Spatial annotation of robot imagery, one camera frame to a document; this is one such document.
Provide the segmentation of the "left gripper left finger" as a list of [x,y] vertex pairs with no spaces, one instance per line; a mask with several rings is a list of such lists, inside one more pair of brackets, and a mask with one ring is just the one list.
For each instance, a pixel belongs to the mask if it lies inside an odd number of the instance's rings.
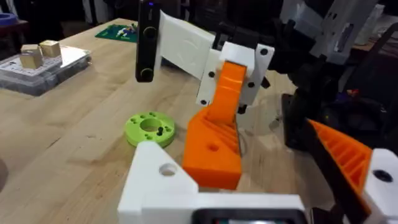
[[118,222],[144,223],[141,215],[146,196],[197,192],[198,184],[156,142],[140,142],[118,204]]

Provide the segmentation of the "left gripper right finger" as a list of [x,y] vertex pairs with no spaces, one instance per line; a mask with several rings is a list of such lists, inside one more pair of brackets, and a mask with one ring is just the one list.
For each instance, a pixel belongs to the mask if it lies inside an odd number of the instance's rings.
[[334,206],[313,207],[312,223],[397,223],[397,156],[317,121],[303,123],[303,145],[327,181]]

